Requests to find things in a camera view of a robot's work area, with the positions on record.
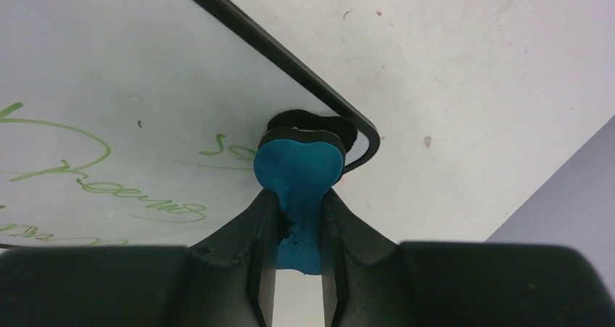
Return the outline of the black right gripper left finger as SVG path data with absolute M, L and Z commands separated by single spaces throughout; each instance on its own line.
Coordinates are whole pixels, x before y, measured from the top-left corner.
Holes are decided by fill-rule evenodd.
M 270 326 L 278 200 L 191 247 L 31 247 L 1 256 L 3 326 Z

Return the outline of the small black-framed whiteboard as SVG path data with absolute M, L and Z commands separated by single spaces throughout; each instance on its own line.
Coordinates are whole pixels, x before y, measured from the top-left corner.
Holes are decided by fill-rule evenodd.
M 192 245 L 260 191 L 268 122 L 373 125 L 226 0 L 1 0 L 1 248 Z

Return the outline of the blue whiteboard eraser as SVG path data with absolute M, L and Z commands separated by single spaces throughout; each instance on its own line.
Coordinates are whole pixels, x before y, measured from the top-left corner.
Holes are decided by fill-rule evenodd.
M 323 198 L 342 177 L 357 137 L 348 119 L 303 109 L 278 113 L 268 121 L 253 170 L 259 184 L 278 199 L 278 269 L 322 273 Z

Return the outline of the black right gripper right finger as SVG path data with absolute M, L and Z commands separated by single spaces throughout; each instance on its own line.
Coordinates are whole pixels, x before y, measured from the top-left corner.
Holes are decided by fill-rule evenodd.
M 334 192 L 321 216 L 327 326 L 612 326 L 614 301 L 576 250 L 396 244 Z

